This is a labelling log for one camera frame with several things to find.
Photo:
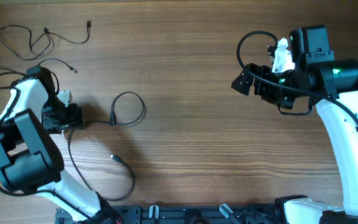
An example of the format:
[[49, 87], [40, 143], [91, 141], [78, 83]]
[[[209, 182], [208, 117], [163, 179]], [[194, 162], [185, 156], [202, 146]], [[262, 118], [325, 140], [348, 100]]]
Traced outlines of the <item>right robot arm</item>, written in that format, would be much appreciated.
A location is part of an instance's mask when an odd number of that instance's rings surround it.
[[308, 98], [328, 132], [342, 184], [343, 205], [305, 195], [277, 198], [245, 208], [246, 223], [358, 223], [358, 61], [336, 60], [325, 26], [302, 27], [267, 49], [271, 67], [242, 64], [232, 88], [253, 93], [293, 114], [297, 98]]

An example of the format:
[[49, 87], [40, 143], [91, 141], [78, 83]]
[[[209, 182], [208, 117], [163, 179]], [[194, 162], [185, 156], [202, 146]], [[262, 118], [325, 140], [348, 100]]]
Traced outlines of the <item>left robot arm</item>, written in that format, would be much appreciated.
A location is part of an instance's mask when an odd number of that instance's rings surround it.
[[51, 135], [83, 128], [83, 115], [70, 92], [56, 90], [52, 77], [36, 65], [8, 87], [11, 97], [0, 115], [0, 192], [47, 198], [75, 223], [122, 223], [106, 199], [65, 170]]

